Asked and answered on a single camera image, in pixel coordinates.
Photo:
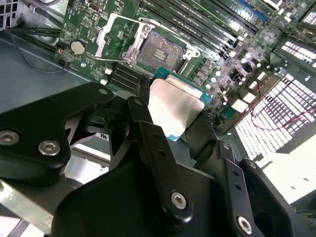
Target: black metal arm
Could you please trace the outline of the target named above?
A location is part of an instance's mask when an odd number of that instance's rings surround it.
[[[97,83],[1,114],[0,124],[0,177],[29,185],[55,183],[71,146],[109,134],[110,171],[64,199],[53,237],[313,236],[252,161],[234,160],[203,115],[186,131],[196,169],[177,165],[144,101]]]

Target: perforated metal panel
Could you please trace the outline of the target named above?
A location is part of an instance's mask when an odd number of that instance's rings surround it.
[[[15,26],[19,4],[18,0],[0,0],[0,31]]]
[[[249,113],[236,130],[250,159],[275,153],[289,142],[307,123],[315,121],[312,111],[297,116],[316,106],[316,94],[287,74],[256,106],[254,118]],[[254,123],[267,130],[256,128]]]

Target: ram slot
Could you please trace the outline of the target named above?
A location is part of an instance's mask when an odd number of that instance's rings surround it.
[[[186,4],[184,2],[184,0],[174,0],[174,1],[179,3],[179,5],[182,8],[188,9],[188,11],[192,14],[191,16],[193,18],[195,18],[196,20],[200,21],[206,27],[209,26],[209,27],[213,28],[214,30],[216,30],[218,33],[221,33],[223,35],[223,37],[226,37],[226,38],[232,40],[233,42],[237,42],[238,35],[233,33],[231,30],[228,31],[225,28],[223,28],[222,26],[218,25],[216,22],[211,20],[209,18],[210,16],[207,15],[206,13],[199,12],[199,11],[195,10],[193,7]]]
[[[206,32],[210,34],[212,37],[216,38],[220,42],[224,43],[228,47],[231,47],[235,44],[236,38],[233,40],[232,38],[228,38],[227,35],[223,34],[221,31],[218,31],[212,26],[216,24],[215,22],[210,23],[210,21],[206,20],[205,22],[209,23],[203,23],[201,20],[197,18],[198,15],[200,15],[197,11],[195,11],[191,7],[184,7],[183,2],[180,2],[178,0],[167,0],[168,4],[172,5],[170,9],[174,10],[175,14],[181,14],[183,17],[185,17],[187,22],[190,22],[191,25],[194,25],[200,32]]]
[[[176,22],[175,19],[170,19],[170,17],[166,16],[166,14],[163,14],[163,12],[165,12],[161,7],[158,7],[157,5],[155,7],[152,7],[151,4],[148,4],[148,2],[146,1],[141,1],[144,4],[144,8],[149,11],[150,13],[152,13],[155,16],[158,16],[159,18],[161,18],[162,20],[168,22],[171,26],[173,26],[173,28],[176,28],[178,31],[180,32],[184,32],[186,35],[190,36],[191,38],[193,38],[195,41],[201,43],[202,45],[206,46],[207,48],[211,49],[212,51],[216,52],[217,54],[219,54],[220,56],[225,55],[225,51],[221,51],[219,49],[220,46],[214,44],[213,42],[207,42],[207,39],[202,39],[200,36],[197,37],[197,35],[193,35],[193,30],[191,29],[188,30],[188,26],[186,26],[185,24],[181,23],[181,22]]]
[[[176,8],[172,4],[170,4],[168,1],[164,2],[163,4],[161,2],[157,2],[156,0],[152,0],[156,2],[156,5],[163,8],[165,11],[176,17],[178,20],[182,21],[182,24],[186,26],[190,26],[192,29],[194,29],[198,34],[199,37],[202,39],[208,39],[208,41],[212,41],[213,43],[220,46],[223,50],[227,51],[228,48],[231,48],[231,45],[225,41],[224,39],[221,39],[216,34],[213,34],[212,32],[203,31],[201,28],[198,27],[198,25],[194,24],[190,20],[188,20],[187,13],[183,12],[182,10]]]
[[[256,34],[258,32],[258,28],[253,26],[252,24],[248,23],[245,19],[237,15],[234,11],[232,11],[230,8],[227,8],[225,5],[222,7],[221,4],[218,4],[217,2],[213,2],[211,0],[183,0],[186,4],[192,6],[192,7],[202,7],[205,8],[206,11],[202,11],[201,13],[205,15],[206,17],[211,18],[217,18],[220,22],[222,22],[224,25],[230,27],[233,29],[236,33],[238,33],[238,30],[232,28],[230,26],[230,22],[235,22],[237,25],[242,28],[243,31],[247,31],[249,34]]]
[[[225,6],[223,3],[221,3],[218,0],[206,0],[208,3],[214,6],[214,8],[226,12],[228,15],[230,15],[234,20],[242,25],[245,28],[248,28],[253,33],[258,32],[258,28],[251,23],[247,22],[245,19],[243,19],[241,16],[239,16],[237,13],[235,13],[233,10],[231,10],[229,7]]]

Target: expansion slot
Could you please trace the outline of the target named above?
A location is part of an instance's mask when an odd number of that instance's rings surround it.
[[[108,76],[109,83],[133,92],[139,84],[141,74],[131,70],[129,67],[116,63],[113,72]]]

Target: black cable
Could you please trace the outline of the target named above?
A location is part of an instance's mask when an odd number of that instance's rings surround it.
[[[22,33],[22,34],[32,34],[32,33],[50,33],[59,35],[60,29],[51,29],[51,28],[34,28],[34,27],[14,27],[10,29],[11,33]]]
[[[36,67],[33,67],[27,60],[26,58],[24,57],[23,53],[22,53],[22,50],[20,49],[19,45],[17,44],[15,38],[13,37],[13,35],[11,34],[10,30],[8,28],[5,29],[6,32],[9,34],[14,46],[18,49],[22,59],[24,60],[24,62],[30,67],[32,68],[33,70],[37,71],[37,72],[40,72],[40,73],[47,73],[47,74],[54,74],[54,73],[59,73],[59,72],[62,72],[63,70],[65,70],[65,68],[67,67],[67,63],[65,64],[65,66],[61,69],[58,69],[58,70],[55,70],[55,71],[46,71],[46,70],[42,70],[42,69],[38,69]]]
[[[56,52],[56,48],[39,40],[39,39],[36,39],[32,36],[29,36],[29,35],[24,35],[24,34],[17,34],[17,33],[14,33],[16,36],[20,37],[21,39],[33,44],[34,46],[50,53],[51,55],[55,55],[55,52]]]
[[[46,17],[48,20],[50,20],[53,24],[55,24],[59,28],[62,28],[63,23],[58,21],[55,17],[53,17],[52,15],[50,15],[48,12],[44,11],[43,9],[37,7],[35,8],[35,12],[42,15],[43,17]]]
[[[37,1],[40,2],[44,6],[54,6],[54,5],[58,4],[61,0],[53,0],[50,2],[42,2],[41,0],[37,0]]]

